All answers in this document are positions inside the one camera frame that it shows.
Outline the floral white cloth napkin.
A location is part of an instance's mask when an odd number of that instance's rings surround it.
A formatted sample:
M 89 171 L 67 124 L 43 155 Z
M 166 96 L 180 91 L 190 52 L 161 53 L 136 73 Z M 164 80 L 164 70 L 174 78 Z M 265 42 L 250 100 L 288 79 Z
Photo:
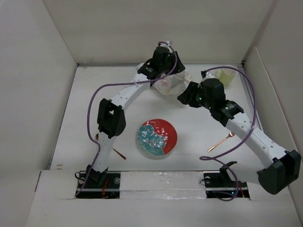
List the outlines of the floral white cloth napkin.
M 175 73 L 175 67 L 170 74 L 157 72 L 147 63 L 139 64 L 136 69 L 138 74 L 149 76 L 150 80 L 162 78 L 168 74 L 164 79 L 151 83 L 151 87 L 164 96 L 182 94 L 192 81 L 192 76 L 186 70 Z

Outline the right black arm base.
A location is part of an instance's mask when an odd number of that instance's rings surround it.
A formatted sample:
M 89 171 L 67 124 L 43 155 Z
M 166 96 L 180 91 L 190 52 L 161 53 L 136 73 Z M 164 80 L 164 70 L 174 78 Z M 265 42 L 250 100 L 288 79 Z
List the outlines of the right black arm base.
M 229 162 L 227 166 L 222 166 L 219 170 L 204 171 L 200 184 L 205 187 L 207 199 L 220 199 L 229 201 L 232 198 L 250 198 L 248 185 L 246 182 L 238 181 L 229 176 L 227 167 L 236 164 L 235 161 Z

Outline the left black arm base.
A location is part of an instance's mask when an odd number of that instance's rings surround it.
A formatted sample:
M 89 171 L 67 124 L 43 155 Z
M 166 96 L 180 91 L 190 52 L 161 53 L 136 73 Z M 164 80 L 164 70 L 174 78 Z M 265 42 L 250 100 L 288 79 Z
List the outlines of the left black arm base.
M 101 184 L 89 178 L 81 189 L 86 177 L 85 171 L 75 173 L 78 180 L 75 197 L 78 199 L 119 199 L 121 172 L 109 171 L 106 173 Z

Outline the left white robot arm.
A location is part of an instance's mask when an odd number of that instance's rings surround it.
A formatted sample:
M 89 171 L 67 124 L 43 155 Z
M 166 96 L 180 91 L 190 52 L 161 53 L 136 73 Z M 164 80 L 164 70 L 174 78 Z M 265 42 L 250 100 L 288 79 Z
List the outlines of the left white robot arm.
M 116 138 L 126 127 L 125 112 L 130 104 L 156 81 L 184 69 L 171 44 L 159 42 L 152 58 L 139 68 L 131 82 L 122 83 L 123 90 L 114 97 L 100 101 L 97 115 L 98 140 L 90 137 L 90 140 L 97 144 L 98 151 L 87 169 L 89 182 L 94 187 L 101 187 L 105 183 L 109 155 Z

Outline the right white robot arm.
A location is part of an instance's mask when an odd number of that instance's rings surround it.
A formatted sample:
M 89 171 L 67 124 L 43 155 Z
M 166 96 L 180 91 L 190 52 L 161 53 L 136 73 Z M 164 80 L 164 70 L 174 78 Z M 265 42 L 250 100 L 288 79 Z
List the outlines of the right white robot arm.
M 257 171 L 258 182 L 268 193 L 278 194 L 299 177 L 301 155 L 296 150 L 287 151 L 259 128 L 254 128 L 244 110 L 226 99 L 224 86 L 218 79 L 190 82 L 177 99 L 190 107 L 208 109 L 215 120 L 234 132 L 255 153 L 264 167 Z

